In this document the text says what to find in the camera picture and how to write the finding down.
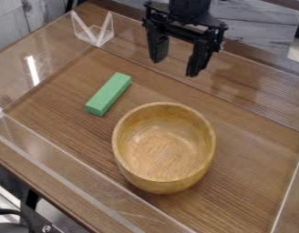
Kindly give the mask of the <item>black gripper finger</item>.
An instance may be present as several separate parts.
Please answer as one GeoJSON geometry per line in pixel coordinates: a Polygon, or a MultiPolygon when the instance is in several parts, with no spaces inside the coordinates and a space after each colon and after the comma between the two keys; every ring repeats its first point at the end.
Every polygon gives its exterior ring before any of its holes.
{"type": "Polygon", "coordinates": [[[208,67],[212,60],[212,44],[204,40],[194,44],[193,55],[189,58],[186,75],[190,77],[198,76],[200,72],[208,67]]]}
{"type": "Polygon", "coordinates": [[[155,63],[159,63],[170,52],[170,38],[158,27],[153,26],[147,29],[147,42],[150,57],[155,63]]]}

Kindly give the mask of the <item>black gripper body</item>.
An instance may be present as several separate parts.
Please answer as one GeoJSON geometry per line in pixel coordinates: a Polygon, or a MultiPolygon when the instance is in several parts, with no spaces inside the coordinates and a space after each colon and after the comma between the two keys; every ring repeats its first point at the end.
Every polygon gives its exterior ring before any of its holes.
{"type": "Polygon", "coordinates": [[[169,36],[194,43],[205,41],[216,52],[222,49],[228,24],[210,13],[212,0],[146,0],[143,26],[151,46],[166,45],[169,36]]]}

